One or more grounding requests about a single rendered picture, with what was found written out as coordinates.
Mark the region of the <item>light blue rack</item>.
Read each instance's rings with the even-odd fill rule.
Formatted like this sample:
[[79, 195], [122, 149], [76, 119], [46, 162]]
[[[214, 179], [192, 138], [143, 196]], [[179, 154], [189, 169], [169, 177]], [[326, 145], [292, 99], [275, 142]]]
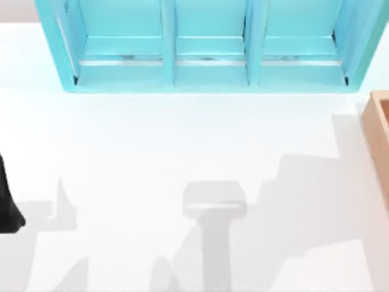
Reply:
[[389, 0], [35, 0], [63, 89], [356, 92]]

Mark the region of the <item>salmon-coloured shallow box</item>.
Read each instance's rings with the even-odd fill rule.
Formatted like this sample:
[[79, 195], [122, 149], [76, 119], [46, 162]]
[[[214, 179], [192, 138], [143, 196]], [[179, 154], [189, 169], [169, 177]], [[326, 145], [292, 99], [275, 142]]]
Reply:
[[385, 208], [389, 211], [389, 89], [370, 92], [361, 121]]

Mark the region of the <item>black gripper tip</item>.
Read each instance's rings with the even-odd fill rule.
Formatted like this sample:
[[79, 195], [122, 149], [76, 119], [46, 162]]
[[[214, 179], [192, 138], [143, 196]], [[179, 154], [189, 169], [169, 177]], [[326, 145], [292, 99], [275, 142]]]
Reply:
[[26, 219], [10, 193], [4, 160], [0, 155], [0, 234], [15, 234], [26, 225]]

